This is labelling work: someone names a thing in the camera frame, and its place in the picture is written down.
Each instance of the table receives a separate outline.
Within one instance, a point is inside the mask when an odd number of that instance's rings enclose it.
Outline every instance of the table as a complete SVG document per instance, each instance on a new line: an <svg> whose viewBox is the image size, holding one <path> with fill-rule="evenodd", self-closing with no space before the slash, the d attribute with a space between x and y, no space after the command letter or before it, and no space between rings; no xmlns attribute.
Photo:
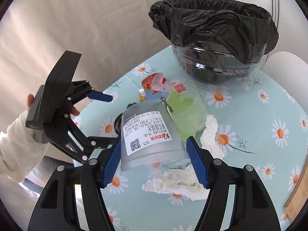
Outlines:
<svg viewBox="0 0 308 231"><path fill-rule="evenodd" d="M167 80L181 80L171 47L168 47L112 84L105 93L113 96L111 103L93 101L75 118L86 136L116 137L115 118L128 104L139 102L138 90L148 74L163 72ZM284 230L290 224L283 205L300 176L308 149L308 116L296 101L273 79L258 71L251 85L238 80L238 91L211 90L198 84L209 114L219 127L218 144L225 153L224 161L235 167L255 167L271 196ZM224 102L215 100L215 93ZM92 157L97 157L95 150ZM102 190L104 201L116 230L120 231L191 231L194 230L205 200L191 201L185 197L143 191L145 178L115 175L113 183ZM234 199L230 186L222 229L228 228Z"/></svg>

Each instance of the human hand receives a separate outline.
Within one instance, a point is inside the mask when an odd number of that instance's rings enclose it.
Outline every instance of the human hand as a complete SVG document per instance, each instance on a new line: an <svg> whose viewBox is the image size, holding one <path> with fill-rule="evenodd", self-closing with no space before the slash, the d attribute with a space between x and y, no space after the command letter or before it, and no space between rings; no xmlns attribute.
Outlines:
<svg viewBox="0 0 308 231"><path fill-rule="evenodd" d="M28 96L27 96L27 110L28 111L30 110L30 107L31 107L33 101L34 101L34 95L28 94ZM74 116L78 116L80 114L80 112L74 106L72 107L71 113Z"/></svg>

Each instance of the clear plastic bin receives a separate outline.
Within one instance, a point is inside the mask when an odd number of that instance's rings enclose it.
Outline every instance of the clear plastic bin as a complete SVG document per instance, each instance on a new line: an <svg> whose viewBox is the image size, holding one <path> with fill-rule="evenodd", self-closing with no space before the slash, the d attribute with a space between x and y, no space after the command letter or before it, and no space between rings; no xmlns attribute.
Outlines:
<svg viewBox="0 0 308 231"><path fill-rule="evenodd" d="M241 78L254 80L256 70L265 61L265 47L258 47L251 63L242 64L220 44L199 41L184 48L172 45L176 60L190 77L213 85L226 85L228 82L229 87Z"/></svg>

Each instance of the white tissue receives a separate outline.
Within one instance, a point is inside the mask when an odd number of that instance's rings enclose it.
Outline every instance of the white tissue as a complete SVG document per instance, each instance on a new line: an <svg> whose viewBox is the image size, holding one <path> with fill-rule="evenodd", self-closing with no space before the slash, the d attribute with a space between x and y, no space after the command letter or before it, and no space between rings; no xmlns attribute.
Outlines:
<svg viewBox="0 0 308 231"><path fill-rule="evenodd" d="M205 129L200 137L200 142L203 149L207 149L213 158L224 158L224 152L218 147L215 142L215 135L217 132L218 124L213 115L206 116Z"/></svg>
<svg viewBox="0 0 308 231"><path fill-rule="evenodd" d="M207 199L209 190L198 182L192 165L185 169L168 169L148 180L142 186L145 191L158 194L178 194L194 200Z"/></svg>
<svg viewBox="0 0 308 231"><path fill-rule="evenodd" d="M213 158L222 159L224 153L215 143L218 124L213 115L206 117L205 127L200 137L202 148L207 149ZM209 193L209 190L198 182L192 165L188 165L185 169L168 169L156 174L142 186L142 189L158 194L183 195L192 201L207 199Z"/></svg>

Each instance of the trash can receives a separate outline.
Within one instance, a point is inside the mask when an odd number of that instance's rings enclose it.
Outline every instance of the trash can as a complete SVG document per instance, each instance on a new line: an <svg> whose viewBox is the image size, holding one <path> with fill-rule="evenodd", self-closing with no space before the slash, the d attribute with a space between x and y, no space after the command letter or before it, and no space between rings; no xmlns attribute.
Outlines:
<svg viewBox="0 0 308 231"><path fill-rule="evenodd" d="M270 13L235 0L163 0L149 12L181 68L209 84L250 76L278 41Z"/></svg>

